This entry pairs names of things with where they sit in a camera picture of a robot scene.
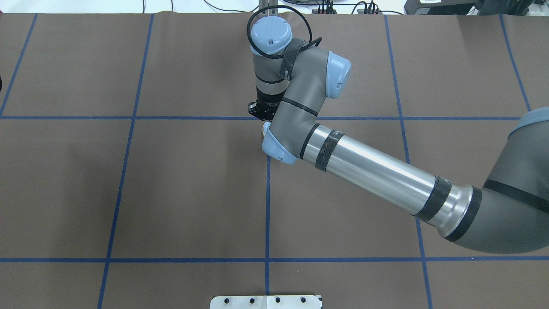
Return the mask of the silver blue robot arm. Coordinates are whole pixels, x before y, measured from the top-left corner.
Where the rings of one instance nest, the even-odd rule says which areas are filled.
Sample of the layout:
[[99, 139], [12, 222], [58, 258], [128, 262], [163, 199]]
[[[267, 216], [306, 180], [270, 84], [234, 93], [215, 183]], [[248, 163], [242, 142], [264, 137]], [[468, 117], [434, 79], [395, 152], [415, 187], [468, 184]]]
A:
[[446, 241], [489, 254], [547, 248], [548, 108], [529, 111], [510, 132], [481, 188], [455, 185], [317, 122], [338, 98], [351, 62], [293, 35], [286, 19], [254, 14], [246, 26], [262, 150], [285, 164], [304, 160], [387, 200], [437, 229]]

